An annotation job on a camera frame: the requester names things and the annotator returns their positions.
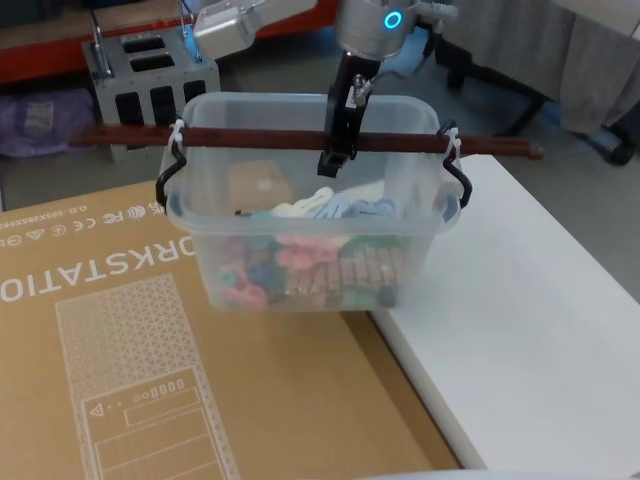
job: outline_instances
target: cardboard box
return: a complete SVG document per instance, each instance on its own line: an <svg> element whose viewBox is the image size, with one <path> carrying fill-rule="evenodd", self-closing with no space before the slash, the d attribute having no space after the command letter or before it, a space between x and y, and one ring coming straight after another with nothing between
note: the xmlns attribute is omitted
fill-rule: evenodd
<svg viewBox="0 0 640 480"><path fill-rule="evenodd" d="M140 184L0 216L0 478L456 468L365 314L223 314Z"/></svg>

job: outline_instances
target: robotic arm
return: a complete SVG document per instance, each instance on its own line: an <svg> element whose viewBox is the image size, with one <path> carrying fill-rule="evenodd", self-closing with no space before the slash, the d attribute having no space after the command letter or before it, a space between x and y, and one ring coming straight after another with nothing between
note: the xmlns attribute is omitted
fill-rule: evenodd
<svg viewBox="0 0 640 480"><path fill-rule="evenodd" d="M315 7L317 0L222 0L200 11L194 37L211 59L244 50L265 25ZM326 145L318 175L335 177L357 154L362 118L380 65L402 49L418 22L435 24L457 15L455 7L421 0L342 0L336 37L344 49L329 91Z"/></svg>
<svg viewBox="0 0 640 480"><path fill-rule="evenodd" d="M357 154L357 138L380 65L400 52L418 22L434 24L455 18L450 5L419 0L343 0L336 38L344 48L338 75L329 90L325 132L327 143L318 175L335 177Z"/></svg>

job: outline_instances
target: white zip tie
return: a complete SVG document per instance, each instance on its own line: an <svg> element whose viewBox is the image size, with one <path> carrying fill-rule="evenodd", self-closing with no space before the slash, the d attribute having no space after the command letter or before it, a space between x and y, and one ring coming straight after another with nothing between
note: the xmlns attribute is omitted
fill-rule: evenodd
<svg viewBox="0 0 640 480"><path fill-rule="evenodd" d="M462 140L458 138L458 127L450 128L445 132L445 135L449 137L449 145L447 146L447 151L444 153L445 158L449 156L451 150L456 149L456 160L460 158L460 148L462 147Z"/></svg>
<svg viewBox="0 0 640 480"><path fill-rule="evenodd" d="M187 124L181 118L176 119L176 123L171 124L171 135L169 135L169 142L167 144L169 150L171 150L173 142L176 142L178 147L182 148L182 129L186 126Z"/></svg>

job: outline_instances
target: orange frame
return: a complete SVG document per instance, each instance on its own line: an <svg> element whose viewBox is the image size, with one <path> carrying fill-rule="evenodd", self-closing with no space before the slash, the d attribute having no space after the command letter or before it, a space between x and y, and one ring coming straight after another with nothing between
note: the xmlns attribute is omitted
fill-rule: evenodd
<svg viewBox="0 0 640 480"><path fill-rule="evenodd" d="M340 0L319 0L308 12L265 28L259 38L298 33L332 25ZM107 36L126 35L180 25L179 20L154 22L138 27L108 32ZM0 50L0 84L76 72L86 69L81 43L91 38L67 38L54 42L25 45Z"/></svg>

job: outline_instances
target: pink toy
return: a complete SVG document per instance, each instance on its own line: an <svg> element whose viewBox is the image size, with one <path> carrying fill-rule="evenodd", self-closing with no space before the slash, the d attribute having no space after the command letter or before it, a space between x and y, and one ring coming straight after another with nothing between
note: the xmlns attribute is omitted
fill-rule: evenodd
<svg viewBox="0 0 640 480"><path fill-rule="evenodd" d="M277 240L288 247L276 254L276 262L281 267L308 270L338 259L338 245L326 238L278 235Z"/></svg>

